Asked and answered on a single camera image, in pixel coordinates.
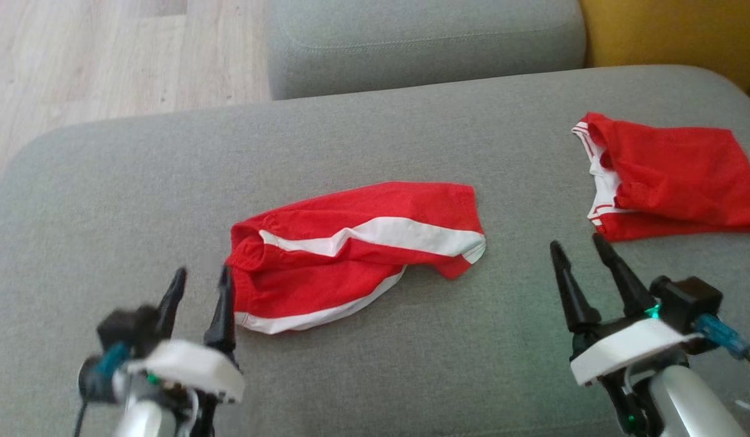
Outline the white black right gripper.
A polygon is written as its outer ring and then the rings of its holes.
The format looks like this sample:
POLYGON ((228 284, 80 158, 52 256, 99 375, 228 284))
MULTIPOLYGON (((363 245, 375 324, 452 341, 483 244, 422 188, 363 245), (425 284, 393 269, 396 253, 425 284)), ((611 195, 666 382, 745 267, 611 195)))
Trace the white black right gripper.
MULTIPOLYGON (((595 233, 592 241, 613 276, 624 315, 641 316, 657 307, 655 298, 605 236, 595 233)), ((680 334, 650 316, 600 325, 599 311, 587 302, 557 240, 550 242, 550 256, 567 329, 576 334, 570 368, 577 384, 603 387, 627 437, 686 434, 696 410, 681 414, 677 400, 703 391, 703 380, 688 365, 688 346, 702 343, 703 335, 680 334)))

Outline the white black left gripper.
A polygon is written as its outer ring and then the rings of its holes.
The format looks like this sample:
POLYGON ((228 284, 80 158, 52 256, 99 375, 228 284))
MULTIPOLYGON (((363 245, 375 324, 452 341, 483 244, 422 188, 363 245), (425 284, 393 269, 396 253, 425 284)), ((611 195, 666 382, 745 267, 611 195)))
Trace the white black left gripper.
POLYGON ((146 357, 129 357, 120 368, 122 415, 112 437, 216 437, 217 407, 242 400, 245 379, 233 363, 235 289, 223 265, 218 300, 205 346, 172 337, 188 271, 177 269, 158 306, 161 341, 146 357))

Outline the red shorts with white stripe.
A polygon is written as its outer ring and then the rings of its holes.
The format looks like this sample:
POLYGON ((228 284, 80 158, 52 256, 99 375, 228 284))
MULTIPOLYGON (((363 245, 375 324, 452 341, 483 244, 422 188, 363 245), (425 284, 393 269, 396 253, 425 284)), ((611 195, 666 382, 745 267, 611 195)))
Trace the red shorts with white stripe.
POLYGON ((226 260, 237 324, 307 330, 365 308, 408 266, 461 276, 487 247, 475 189, 388 181, 312 197, 233 224, 226 260))

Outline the red basketball jersey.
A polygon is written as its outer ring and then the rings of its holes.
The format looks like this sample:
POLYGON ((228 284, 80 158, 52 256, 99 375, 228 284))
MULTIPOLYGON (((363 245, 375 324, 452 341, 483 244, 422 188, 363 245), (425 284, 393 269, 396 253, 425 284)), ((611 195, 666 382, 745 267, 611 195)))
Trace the red basketball jersey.
POLYGON ((650 127, 589 112, 572 133, 596 186, 587 217, 606 240, 750 234, 750 162, 730 130, 650 127))

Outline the grey sofa seat cushion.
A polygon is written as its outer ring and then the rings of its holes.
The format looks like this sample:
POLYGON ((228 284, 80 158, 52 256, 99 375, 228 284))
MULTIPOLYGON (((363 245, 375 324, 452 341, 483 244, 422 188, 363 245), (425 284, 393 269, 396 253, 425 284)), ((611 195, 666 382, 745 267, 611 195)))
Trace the grey sofa seat cushion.
POLYGON ((97 323, 156 303, 189 269, 175 334, 199 341, 230 228, 383 181, 472 185, 488 248, 456 280, 411 266, 366 309, 264 336, 242 330, 240 435, 618 435, 602 387, 579 387, 553 276, 559 240, 588 300, 620 314, 586 215, 571 128, 588 112, 732 130, 750 161, 750 99, 696 67, 487 78, 61 128, 0 181, 0 435, 71 435, 97 323))

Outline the yellow cushion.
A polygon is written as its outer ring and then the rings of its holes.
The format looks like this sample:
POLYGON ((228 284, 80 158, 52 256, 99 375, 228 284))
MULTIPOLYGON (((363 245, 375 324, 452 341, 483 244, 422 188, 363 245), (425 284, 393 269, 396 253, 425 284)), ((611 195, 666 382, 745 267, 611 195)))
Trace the yellow cushion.
POLYGON ((695 66, 750 89, 750 0, 579 3, 587 66, 695 66))

